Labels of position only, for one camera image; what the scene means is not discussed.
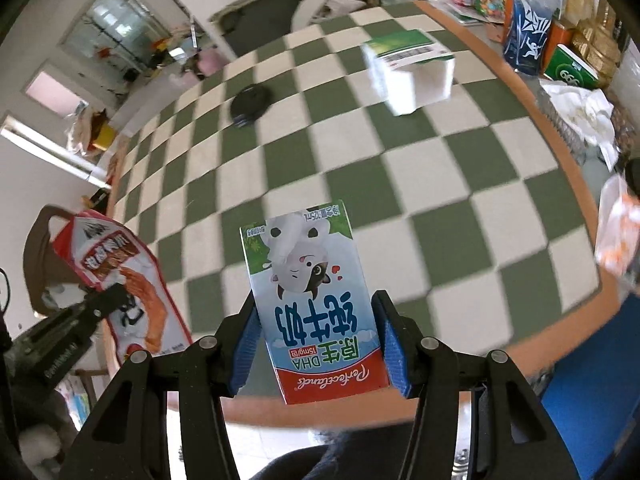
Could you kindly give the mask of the small milk carton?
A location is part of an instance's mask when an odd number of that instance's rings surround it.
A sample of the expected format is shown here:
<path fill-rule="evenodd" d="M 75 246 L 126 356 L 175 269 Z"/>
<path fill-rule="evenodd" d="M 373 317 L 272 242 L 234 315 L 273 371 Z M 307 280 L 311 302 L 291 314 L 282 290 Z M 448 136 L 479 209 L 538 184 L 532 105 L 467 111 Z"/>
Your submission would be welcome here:
<path fill-rule="evenodd" d="M 336 200 L 240 229 L 262 336 L 288 405 L 390 383 L 346 207 Z"/>

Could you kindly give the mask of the black round lid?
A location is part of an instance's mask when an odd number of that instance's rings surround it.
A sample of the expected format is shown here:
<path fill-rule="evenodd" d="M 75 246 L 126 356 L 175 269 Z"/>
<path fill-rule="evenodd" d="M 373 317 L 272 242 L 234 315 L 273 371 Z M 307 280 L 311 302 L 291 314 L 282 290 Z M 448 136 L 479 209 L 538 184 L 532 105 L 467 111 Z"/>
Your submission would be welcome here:
<path fill-rule="evenodd" d="M 273 92 L 265 84 L 250 84 L 243 88 L 231 101 L 230 118 L 233 125 L 244 127 L 253 125 L 273 103 Z"/>

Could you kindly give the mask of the orange snack bag with pouch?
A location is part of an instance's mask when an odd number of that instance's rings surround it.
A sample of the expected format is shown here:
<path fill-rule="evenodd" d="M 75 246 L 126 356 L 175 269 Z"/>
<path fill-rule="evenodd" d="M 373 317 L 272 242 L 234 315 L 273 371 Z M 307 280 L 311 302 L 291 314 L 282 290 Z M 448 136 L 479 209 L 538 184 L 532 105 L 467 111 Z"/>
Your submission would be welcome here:
<path fill-rule="evenodd" d="M 594 258 L 599 266 L 639 286 L 639 199 L 613 174 L 601 190 Z"/>

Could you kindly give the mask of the green 999 medicine box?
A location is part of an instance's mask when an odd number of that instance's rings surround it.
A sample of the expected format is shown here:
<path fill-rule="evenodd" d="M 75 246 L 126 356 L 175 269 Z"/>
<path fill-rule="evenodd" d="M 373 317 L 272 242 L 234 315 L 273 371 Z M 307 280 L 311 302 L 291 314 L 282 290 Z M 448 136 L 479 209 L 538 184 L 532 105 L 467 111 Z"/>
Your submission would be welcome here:
<path fill-rule="evenodd" d="M 565 44 L 558 44 L 542 73 L 546 78 L 588 90 L 599 87 L 597 72 Z"/>

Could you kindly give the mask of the dark wooden chair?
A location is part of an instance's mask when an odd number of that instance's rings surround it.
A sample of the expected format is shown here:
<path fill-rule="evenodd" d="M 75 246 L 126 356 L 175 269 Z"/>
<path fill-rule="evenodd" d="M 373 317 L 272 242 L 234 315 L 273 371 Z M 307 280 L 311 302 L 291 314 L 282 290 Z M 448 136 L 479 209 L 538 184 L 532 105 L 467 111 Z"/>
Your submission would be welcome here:
<path fill-rule="evenodd" d="M 73 284 L 86 292 L 88 287 L 72 268 L 54 251 L 49 229 L 50 220 L 70 221 L 73 214 L 59 206 L 43 206 L 30 229 L 23 250 L 23 273 L 32 310 L 45 318 L 60 310 L 43 297 L 50 286 Z"/>

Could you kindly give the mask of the black folding bed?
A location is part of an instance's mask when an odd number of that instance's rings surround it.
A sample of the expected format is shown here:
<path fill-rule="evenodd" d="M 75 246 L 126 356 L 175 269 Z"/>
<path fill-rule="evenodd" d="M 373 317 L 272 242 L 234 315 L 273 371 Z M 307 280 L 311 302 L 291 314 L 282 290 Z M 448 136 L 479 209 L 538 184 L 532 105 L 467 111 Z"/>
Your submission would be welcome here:
<path fill-rule="evenodd" d="M 213 14 L 216 26 L 239 58 L 291 32 L 293 15 L 303 0 L 238 0 Z"/>

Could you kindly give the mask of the gold jar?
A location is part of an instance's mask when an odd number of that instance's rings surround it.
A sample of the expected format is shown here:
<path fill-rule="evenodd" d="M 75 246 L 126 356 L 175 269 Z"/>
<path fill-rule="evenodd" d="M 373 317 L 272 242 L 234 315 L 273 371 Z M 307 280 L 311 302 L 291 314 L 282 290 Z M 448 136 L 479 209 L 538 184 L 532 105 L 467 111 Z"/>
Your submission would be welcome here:
<path fill-rule="evenodd" d="M 622 58 L 613 36 L 615 21 L 612 6 L 599 0 L 596 16 L 580 20 L 572 38 L 572 49 L 596 72 L 600 87 L 612 82 Z"/>

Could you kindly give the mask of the white green carton box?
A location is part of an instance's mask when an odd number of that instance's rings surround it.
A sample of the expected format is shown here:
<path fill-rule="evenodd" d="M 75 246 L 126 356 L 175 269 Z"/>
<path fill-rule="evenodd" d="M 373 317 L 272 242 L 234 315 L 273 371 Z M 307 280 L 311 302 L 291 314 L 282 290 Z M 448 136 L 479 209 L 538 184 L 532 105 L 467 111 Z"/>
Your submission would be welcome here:
<path fill-rule="evenodd" d="M 394 116 L 450 97 L 456 57 L 421 29 L 372 38 L 360 46 L 376 94 Z"/>

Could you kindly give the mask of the yellow bin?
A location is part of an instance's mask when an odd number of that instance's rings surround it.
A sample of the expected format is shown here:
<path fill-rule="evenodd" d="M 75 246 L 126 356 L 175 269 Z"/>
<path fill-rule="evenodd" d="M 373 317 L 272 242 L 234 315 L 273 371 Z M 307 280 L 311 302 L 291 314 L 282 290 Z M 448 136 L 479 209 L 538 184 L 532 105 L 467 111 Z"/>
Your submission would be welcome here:
<path fill-rule="evenodd" d="M 98 151 L 106 152 L 114 143 L 118 132 L 109 124 L 103 124 L 93 133 L 91 145 Z"/>

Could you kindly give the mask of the crumpled white tissue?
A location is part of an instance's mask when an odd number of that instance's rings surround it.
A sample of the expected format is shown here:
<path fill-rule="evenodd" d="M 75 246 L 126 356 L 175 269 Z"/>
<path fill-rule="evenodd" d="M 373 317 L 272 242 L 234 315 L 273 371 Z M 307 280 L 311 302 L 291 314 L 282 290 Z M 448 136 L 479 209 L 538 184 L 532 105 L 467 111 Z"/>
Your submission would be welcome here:
<path fill-rule="evenodd" d="M 595 146 L 608 170 L 612 171 L 620 158 L 620 150 L 616 148 L 612 122 L 614 105 L 608 102 L 604 92 L 542 78 L 539 83 L 539 106 L 546 110 L 555 125 L 560 126 L 567 144 L 578 152 L 587 145 Z"/>

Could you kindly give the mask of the green checkered table mat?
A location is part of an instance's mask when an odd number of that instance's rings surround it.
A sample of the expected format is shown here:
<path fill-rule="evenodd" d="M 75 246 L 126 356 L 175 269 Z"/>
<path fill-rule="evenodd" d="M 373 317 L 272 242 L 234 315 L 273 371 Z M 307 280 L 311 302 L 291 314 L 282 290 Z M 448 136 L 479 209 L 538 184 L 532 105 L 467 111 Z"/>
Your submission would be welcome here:
<path fill-rule="evenodd" d="M 454 52 L 448 99 L 394 116 L 360 46 L 420 28 Z M 273 103 L 237 127 L 232 99 Z M 377 6 L 243 55 L 163 102 L 119 165 L 113 216 L 157 254 L 192 334 L 250 284 L 240 229 L 342 200 L 371 290 L 461 352 L 505 348 L 526 375 L 620 308 L 593 261 L 597 207 L 533 92 L 469 29 L 424 2 Z"/>

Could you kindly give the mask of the red white snack packet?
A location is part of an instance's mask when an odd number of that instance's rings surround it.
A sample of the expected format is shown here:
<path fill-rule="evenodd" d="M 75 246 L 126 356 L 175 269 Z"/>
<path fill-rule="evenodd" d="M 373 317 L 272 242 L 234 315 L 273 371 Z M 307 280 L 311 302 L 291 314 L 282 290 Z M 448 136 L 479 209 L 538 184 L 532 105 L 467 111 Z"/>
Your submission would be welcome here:
<path fill-rule="evenodd" d="M 157 258 L 126 226 L 83 211 L 70 218 L 52 247 L 89 287 L 103 292 L 119 284 L 126 290 L 127 299 L 106 317 L 119 363 L 138 350 L 164 356 L 192 344 Z"/>

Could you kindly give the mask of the pink suitcase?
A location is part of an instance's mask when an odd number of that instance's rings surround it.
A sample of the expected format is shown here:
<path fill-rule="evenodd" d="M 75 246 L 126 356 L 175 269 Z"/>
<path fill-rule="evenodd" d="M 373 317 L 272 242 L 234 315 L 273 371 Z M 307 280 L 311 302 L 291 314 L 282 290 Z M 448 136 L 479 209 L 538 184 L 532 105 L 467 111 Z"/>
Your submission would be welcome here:
<path fill-rule="evenodd" d="M 204 79 L 217 73 L 218 70 L 222 70 L 224 66 L 229 63 L 226 58 L 217 48 L 208 48 L 198 51 L 196 55 L 196 73 L 198 78 Z"/>

